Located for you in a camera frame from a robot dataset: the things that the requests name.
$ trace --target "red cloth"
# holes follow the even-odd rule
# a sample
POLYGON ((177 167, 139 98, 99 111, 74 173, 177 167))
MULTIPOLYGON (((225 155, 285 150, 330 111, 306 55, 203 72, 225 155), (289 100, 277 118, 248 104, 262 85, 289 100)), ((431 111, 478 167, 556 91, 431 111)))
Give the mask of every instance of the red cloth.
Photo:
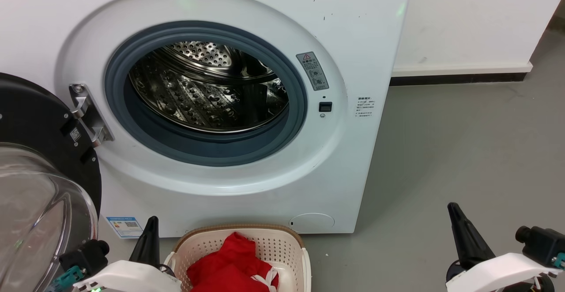
MULTIPOLYGON (((224 245, 195 262, 186 270, 192 292, 269 292, 268 287, 251 276, 266 277, 271 265, 255 256, 255 242, 234 232, 224 245)), ((271 282, 278 288, 279 275, 271 282)))

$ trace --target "green light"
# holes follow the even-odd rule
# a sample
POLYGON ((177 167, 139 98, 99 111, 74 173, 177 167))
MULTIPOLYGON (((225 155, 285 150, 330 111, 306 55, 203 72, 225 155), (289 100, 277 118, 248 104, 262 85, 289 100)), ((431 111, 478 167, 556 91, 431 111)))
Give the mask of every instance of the green light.
POLYGON ((398 11, 396 11, 396 16, 397 17, 402 16, 404 14, 404 10, 406 10, 406 3, 400 4, 398 11))

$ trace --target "white plastic basket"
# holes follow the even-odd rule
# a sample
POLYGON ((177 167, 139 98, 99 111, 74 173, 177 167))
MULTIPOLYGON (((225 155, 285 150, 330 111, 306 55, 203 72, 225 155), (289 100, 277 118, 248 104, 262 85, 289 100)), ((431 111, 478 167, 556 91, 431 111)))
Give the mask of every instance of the white plastic basket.
POLYGON ((256 242, 257 258, 277 269, 277 292, 310 292, 310 260, 300 236, 284 226, 254 224, 205 227, 183 236, 165 260, 165 264, 181 280, 182 292, 192 289, 186 276, 188 267, 207 254, 219 250, 226 237, 233 232, 256 242))

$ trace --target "qr code sticker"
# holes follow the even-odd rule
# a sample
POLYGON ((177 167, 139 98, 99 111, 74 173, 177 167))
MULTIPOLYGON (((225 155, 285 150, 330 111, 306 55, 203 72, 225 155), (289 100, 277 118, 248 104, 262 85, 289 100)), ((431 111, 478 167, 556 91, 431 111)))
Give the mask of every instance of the qr code sticker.
POLYGON ((80 139, 80 132, 77 128, 73 129, 73 131, 71 131, 71 138, 73 141, 78 141, 78 139, 80 139))

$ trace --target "screw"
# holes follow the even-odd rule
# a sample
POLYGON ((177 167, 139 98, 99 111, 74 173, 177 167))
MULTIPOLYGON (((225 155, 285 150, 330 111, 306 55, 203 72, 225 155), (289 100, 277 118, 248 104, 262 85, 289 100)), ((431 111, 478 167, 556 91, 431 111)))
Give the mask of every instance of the screw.
POLYGON ((75 91, 75 93, 79 94, 79 93, 82 93, 82 91, 84 90, 84 87, 82 85, 74 85, 72 89, 75 91))

